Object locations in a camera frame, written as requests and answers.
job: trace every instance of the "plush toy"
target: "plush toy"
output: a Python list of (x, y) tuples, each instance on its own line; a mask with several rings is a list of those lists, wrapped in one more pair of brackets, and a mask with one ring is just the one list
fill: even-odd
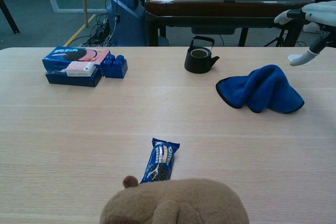
[(133, 176), (125, 189), (105, 205), (100, 224), (249, 224), (238, 195), (208, 179), (165, 180), (138, 184)]

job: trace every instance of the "kettle spout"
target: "kettle spout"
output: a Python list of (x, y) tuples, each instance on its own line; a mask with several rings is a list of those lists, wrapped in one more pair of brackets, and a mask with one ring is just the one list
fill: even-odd
[(211, 67), (216, 63), (218, 59), (219, 59), (218, 56), (215, 56), (214, 58), (211, 59)]

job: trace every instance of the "blue robot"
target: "blue robot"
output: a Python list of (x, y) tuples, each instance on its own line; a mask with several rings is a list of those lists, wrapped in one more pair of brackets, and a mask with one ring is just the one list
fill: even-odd
[(139, 0), (110, 0), (107, 14), (112, 43), (108, 46), (147, 46), (144, 13)]

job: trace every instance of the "black stand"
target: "black stand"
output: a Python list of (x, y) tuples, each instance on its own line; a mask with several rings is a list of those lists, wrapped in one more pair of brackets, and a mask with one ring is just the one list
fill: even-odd
[(272, 40), (269, 43), (267, 43), (266, 45), (264, 45), (264, 47), (268, 47), (269, 45), (271, 45), (275, 41), (277, 41), (276, 47), (283, 47), (285, 45), (284, 33), (285, 33), (285, 29), (282, 29), (279, 37), (276, 37), (274, 40)]
[(0, 9), (2, 10), (2, 12), (4, 13), (7, 22), (9, 23), (9, 25), (11, 26), (11, 29), (13, 30), (14, 34), (19, 34), (19, 28), (16, 26), (15, 21), (13, 19), (13, 17), (11, 16), (4, 0), (0, 0)]

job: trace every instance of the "gray floor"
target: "gray floor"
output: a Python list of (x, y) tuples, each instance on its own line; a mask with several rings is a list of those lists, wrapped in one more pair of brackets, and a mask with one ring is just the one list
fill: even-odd
[[(83, 13), (54, 13), (49, 0), (4, 0), (21, 33), (14, 35), (5, 17), (0, 13), (0, 49), (7, 47), (56, 47), (62, 46), (83, 24)], [(88, 35), (89, 28), (78, 36)], [(261, 47), (280, 33), (277, 28), (250, 29), (246, 46)], [(238, 45), (240, 29), (233, 35), (222, 35), (224, 46)], [(193, 37), (190, 28), (168, 27), (167, 38), (170, 46), (188, 46)], [(215, 46), (222, 46), (219, 35), (210, 36), (216, 41)], [(301, 33), (299, 40), (309, 46), (317, 34)], [(87, 38), (78, 39), (71, 45), (78, 46)]]

